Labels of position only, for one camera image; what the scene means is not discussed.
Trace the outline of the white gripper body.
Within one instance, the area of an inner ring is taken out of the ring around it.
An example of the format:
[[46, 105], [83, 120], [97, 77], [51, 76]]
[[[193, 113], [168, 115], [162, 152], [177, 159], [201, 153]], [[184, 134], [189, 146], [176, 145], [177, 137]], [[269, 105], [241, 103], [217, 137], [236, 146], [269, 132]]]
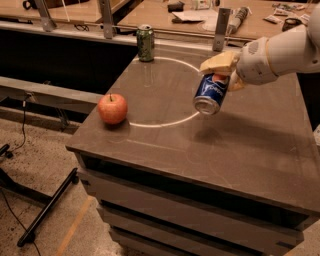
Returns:
[[236, 73], [243, 82], [262, 85], [278, 78], [268, 61], [267, 44], [268, 39], [262, 37], [247, 43], [242, 48], [236, 65]]

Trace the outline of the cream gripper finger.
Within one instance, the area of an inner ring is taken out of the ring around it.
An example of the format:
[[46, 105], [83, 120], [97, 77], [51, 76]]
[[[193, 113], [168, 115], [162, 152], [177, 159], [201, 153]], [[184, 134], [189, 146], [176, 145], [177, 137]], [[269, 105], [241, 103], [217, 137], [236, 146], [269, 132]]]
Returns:
[[237, 91], [244, 89], [246, 87], [246, 83], [242, 81], [242, 79], [237, 75], [236, 72], [233, 72], [230, 76], [229, 91]]
[[236, 69], [240, 54], [233, 51], [225, 51], [215, 55], [200, 65], [200, 72], [203, 74], [219, 74], [230, 76]]

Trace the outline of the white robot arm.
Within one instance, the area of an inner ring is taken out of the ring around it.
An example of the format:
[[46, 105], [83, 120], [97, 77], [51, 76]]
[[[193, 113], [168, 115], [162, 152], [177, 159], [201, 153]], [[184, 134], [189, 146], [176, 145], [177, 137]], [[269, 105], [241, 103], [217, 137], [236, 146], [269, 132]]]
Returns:
[[246, 44], [240, 52], [225, 51], [200, 65], [202, 74], [230, 76], [236, 83], [262, 85], [290, 73], [320, 71], [320, 6], [308, 25], [299, 25], [271, 38]]

